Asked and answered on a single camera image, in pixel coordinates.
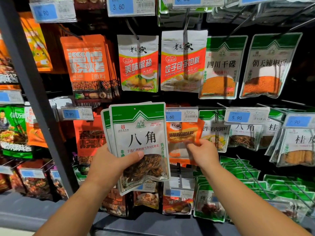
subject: right hand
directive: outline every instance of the right hand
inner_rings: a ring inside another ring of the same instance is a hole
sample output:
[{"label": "right hand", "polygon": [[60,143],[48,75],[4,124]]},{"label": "right hand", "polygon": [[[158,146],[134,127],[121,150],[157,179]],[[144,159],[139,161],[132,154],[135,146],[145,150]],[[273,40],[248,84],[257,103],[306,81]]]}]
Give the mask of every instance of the right hand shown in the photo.
[{"label": "right hand", "polygon": [[200,146],[190,143],[187,148],[191,151],[195,162],[201,169],[220,165],[218,150],[212,142],[200,139]]}]

